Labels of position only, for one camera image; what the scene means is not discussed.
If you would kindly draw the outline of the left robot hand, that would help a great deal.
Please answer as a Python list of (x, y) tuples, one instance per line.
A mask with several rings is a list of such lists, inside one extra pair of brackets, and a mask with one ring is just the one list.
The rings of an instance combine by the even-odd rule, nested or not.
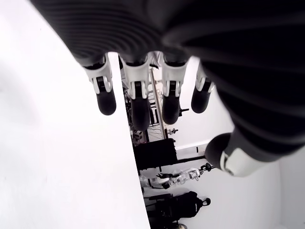
[(200, 60), (192, 109), (210, 92), (234, 124), (205, 156), (245, 177), (305, 146), (305, 3), (302, 0), (34, 0), (92, 83), (99, 110), (116, 110), (107, 54), (118, 53), (134, 126), (149, 125), (152, 60), (163, 73), (163, 120), (177, 121), (186, 65)]

